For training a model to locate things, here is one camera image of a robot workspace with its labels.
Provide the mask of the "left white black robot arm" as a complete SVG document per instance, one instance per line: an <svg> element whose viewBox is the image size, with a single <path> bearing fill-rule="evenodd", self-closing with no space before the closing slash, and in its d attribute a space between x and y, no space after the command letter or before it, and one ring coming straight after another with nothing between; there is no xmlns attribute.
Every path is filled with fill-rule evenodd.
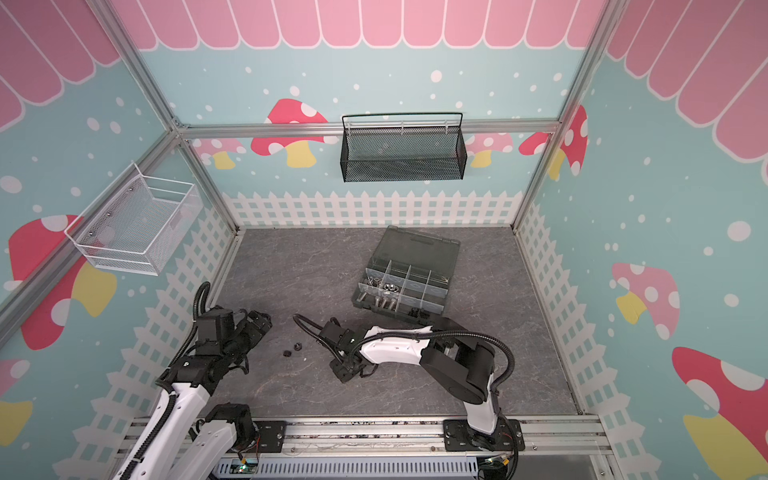
<svg viewBox="0 0 768 480"><path fill-rule="evenodd" d="M192 326L170 364L155 380L160 398L116 479L206 479L225 453L239 457L260 446L250 407L225 403L200 413L223 378L250 371L248 355L272 328L257 310L206 307L211 283L192 301Z"/></svg>

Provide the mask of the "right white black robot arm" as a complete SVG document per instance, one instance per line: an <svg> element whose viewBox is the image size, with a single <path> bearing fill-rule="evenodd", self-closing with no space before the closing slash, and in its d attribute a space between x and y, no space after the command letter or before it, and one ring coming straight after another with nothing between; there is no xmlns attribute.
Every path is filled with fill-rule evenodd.
<svg viewBox="0 0 768 480"><path fill-rule="evenodd" d="M331 318L321 326L302 314L294 323L328 350L330 367L341 382L371 376L381 364L421 367L466 410L463 434L479 450L500 447L511 428L498 404L499 387L514 372L512 350L488 334L467 330L441 317L415 329L373 326L353 331Z"/></svg>

